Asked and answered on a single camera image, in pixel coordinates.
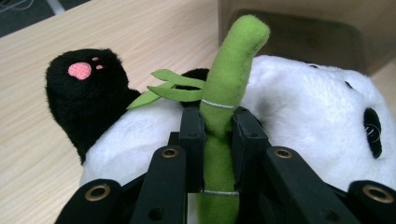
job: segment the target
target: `green leaf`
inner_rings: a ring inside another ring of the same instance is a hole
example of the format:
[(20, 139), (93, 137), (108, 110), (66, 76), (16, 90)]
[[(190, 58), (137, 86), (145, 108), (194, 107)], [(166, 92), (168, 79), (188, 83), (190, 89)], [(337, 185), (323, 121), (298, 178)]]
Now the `green leaf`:
[(154, 92), (157, 95), (161, 95), (161, 97), (180, 102), (192, 102), (199, 101), (202, 99), (202, 90), (198, 91), (185, 91), (185, 90), (176, 90), (176, 89), (166, 89), (164, 87), (148, 87), (149, 90)]
[[(161, 86), (161, 88), (171, 89), (175, 87), (175, 84), (172, 82), (165, 82)], [(148, 105), (160, 99), (161, 96), (152, 92), (152, 91), (145, 91), (139, 97), (137, 97), (126, 109), (135, 109), (142, 105)]]
[(161, 69), (151, 73), (154, 77), (158, 78), (162, 81), (170, 81), (179, 86), (188, 86), (188, 87), (196, 87), (198, 89), (202, 89), (205, 85), (205, 82), (191, 77), (183, 77), (177, 73), (174, 73), (168, 69)]

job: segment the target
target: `table surface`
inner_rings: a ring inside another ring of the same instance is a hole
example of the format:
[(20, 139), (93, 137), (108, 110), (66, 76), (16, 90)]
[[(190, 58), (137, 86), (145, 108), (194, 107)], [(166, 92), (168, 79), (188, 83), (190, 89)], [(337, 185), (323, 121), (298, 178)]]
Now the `table surface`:
[[(72, 49), (110, 48), (130, 88), (150, 72), (210, 67), (219, 49), (214, 0), (94, 0), (0, 38), (0, 222), (52, 223), (78, 189), (78, 155), (45, 97), (50, 60)], [(395, 114), (396, 62), (373, 77)]]

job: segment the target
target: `panda eye patch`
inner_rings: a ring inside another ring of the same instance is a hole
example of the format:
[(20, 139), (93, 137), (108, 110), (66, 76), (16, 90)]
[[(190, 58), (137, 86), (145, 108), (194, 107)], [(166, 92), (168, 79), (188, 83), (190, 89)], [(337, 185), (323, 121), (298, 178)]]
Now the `panda eye patch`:
[(382, 153), (381, 145), (381, 123), (378, 115), (372, 108), (367, 108), (364, 111), (364, 129), (367, 135), (367, 142), (375, 159), (379, 158)]

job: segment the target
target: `white seam line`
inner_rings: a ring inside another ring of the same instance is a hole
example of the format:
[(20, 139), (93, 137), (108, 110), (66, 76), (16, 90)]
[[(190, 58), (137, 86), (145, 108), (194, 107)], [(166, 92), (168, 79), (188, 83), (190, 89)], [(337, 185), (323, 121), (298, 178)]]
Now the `white seam line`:
[(215, 104), (210, 101), (207, 101), (206, 99), (202, 99), (202, 102), (204, 102), (207, 105), (213, 105), (215, 107), (220, 107), (220, 108), (225, 108), (225, 109), (233, 109), (232, 105), (219, 105), (219, 104)]
[(221, 196), (239, 196), (238, 192), (227, 192), (227, 191), (215, 191), (215, 190), (204, 190), (200, 193), (203, 194), (213, 194), (213, 195), (221, 195)]

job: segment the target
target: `brass grommet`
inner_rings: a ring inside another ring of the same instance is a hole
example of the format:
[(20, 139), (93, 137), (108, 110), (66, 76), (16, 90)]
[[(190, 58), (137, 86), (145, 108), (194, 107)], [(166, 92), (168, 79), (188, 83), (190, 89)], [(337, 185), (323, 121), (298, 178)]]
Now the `brass grommet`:
[(287, 149), (281, 148), (281, 149), (277, 149), (274, 151), (275, 155), (283, 158), (283, 159), (289, 159), (293, 156), (293, 154), (291, 154), (290, 151), (288, 151)]
[(90, 202), (97, 202), (107, 197), (109, 193), (110, 193), (109, 185), (99, 184), (93, 186), (85, 193), (85, 199)]
[(363, 192), (365, 195), (367, 195), (371, 199), (376, 200), (380, 203), (393, 203), (394, 202), (394, 198), (391, 194), (389, 194), (386, 190), (381, 189), (374, 185), (364, 186)]
[(165, 158), (174, 158), (178, 155), (178, 151), (176, 149), (167, 148), (161, 152), (161, 155)]

